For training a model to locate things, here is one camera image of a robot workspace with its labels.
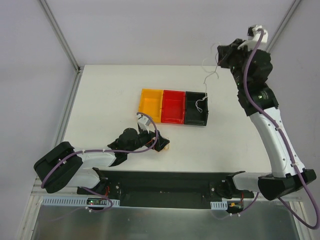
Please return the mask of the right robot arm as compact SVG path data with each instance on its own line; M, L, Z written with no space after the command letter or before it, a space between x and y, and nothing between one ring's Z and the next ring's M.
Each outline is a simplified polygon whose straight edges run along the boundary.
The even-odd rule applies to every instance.
M241 46L243 42L237 38L229 45L219 45L218 66L230 70L238 89L238 101L261 137L271 172L240 171L229 175L225 192L234 198L243 190L257 191L271 201L300 190L317 175L300 161L290 141L283 140L288 135L279 103L266 83L273 69L270 54L258 49L249 59L252 49Z

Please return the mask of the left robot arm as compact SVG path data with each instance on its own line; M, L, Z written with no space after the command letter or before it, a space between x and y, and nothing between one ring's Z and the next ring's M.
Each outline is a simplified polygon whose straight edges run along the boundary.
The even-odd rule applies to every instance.
M33 168L41 180L41 187L53 194L65 187L85 187L94 194L103 194L106 178L102 167L115 167L128 159L135 151L162 151L170 140L160 131L126 128L105 149L81 150L64 141L53 148Z

